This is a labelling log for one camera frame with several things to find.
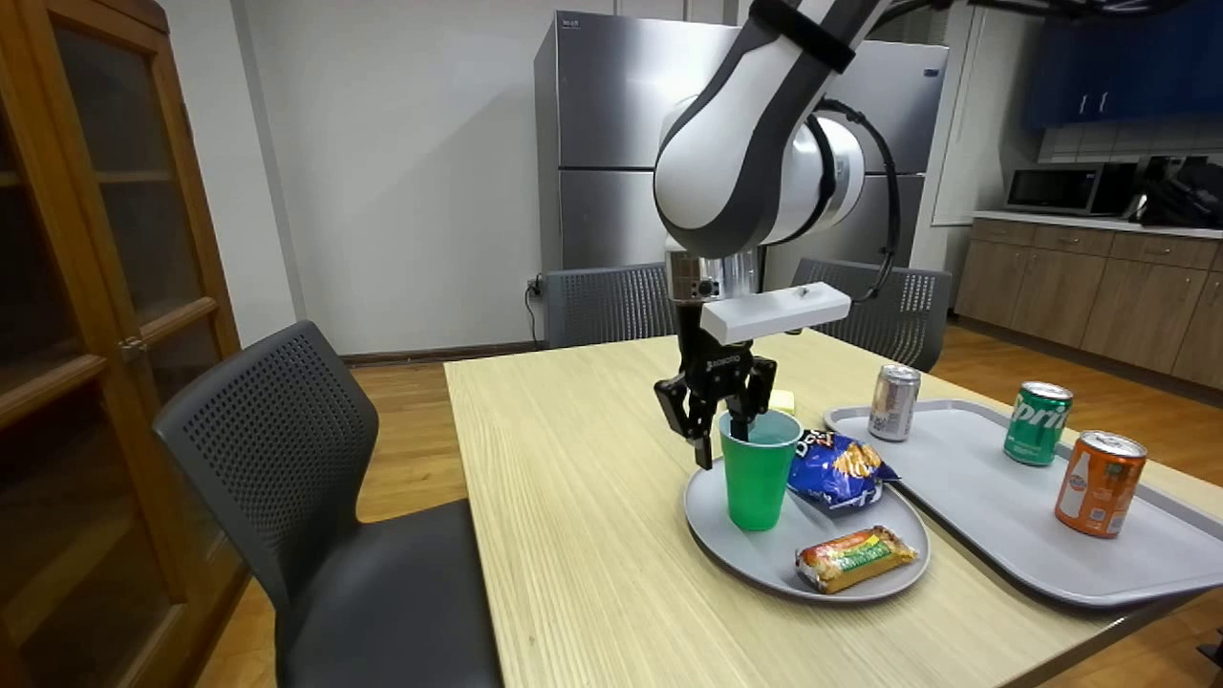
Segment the chair back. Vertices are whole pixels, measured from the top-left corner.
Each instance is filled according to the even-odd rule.
[[[544,277],[548,344],[597,344],[677,332],[660,265]]]
[[[380,413],[318,325],[300,322],[212,366],[153,429],[276,607],[357,536]]]
[[[946,352],[951,278],[891,267],[880,283],[880,271],[880,265],[798,260],[794,283],[831,283],[854,297],[848,316],[817,325],[823,332],[929,373]]]

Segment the green soda can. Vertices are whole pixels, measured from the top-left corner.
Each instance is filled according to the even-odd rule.
[[[1004,429],[1004,455],[1029,467],[1051,467],[1074,395],[1051,383],[1023,383]]]

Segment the tray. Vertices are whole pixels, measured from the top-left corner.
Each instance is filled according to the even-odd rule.
[[[871,508],[848,511],[836,519],[831,519],[816,505],[787,495],[781,505],[778,529],[762,533],[762,536],[744,536],[727,518],[727,476],[724,476],[724,464],[716,464],[710,472],[699,472],[688,483],[685,519],[688,519],[695,543],[716,562],[724,562],[727,571],[743,575],[744,580],[752,580],[762,588],[774,588],[774,593],[785,593],[794,601],[812,601],[812,606],[871,606],[871,601],[900,595],[900,593],[913,588],[932,562],[929,536],[924,536],[919,508],[891,490]],[[900,539],[905,539],[919,552],[919,562],[891,571],[877,580],[854,587],[846,593],[817,593],[794,575],[794,553],[804,547],[846,536],[846,533],[859,533],[871,525],[883,525]]]
[[[1115,539],[1055,519],[1067,453],[1051,467],[1022,467],[1001,453],[1008,417],[971,403],[919,403],[905,444],[868,434],[868,408],[836,408],[831,425],[871,444],[905,496],[1012,580],[1074,606],[1123,607],[1223,587],[1223,525],[1139,486]]]

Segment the soda can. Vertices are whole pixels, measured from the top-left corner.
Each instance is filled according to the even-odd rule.
[[[883,364],[877,380],[868,434],[891,444],[909,439],[920,375],[901,364]]]
[[[1055,518],[1074,533],[1115,539],[1144,467],[1144,444],[1114,434],[1082,434],[1067,464]]]
[[[1004,455],[1029,467],[1051,467],[1074,395],[1051,383],[1023,383],[1004,429]]]

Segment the stainless steel refrigerator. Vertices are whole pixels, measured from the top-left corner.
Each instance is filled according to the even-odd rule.
[[[574,267],[660,265],[655,156],[664,122],[705,87],[733,27],[558,12],[536,55],[539,246],[544,277]],[[909,265],[929,137],[946,85],[946,48],[864,41],[826,87],[864,111],[900,165],[901,246]],[[790,283],[804,258],[880,260],[886,246],[886,180],[871,137],[855,211],[826,232],[764,253],[764,283]]]

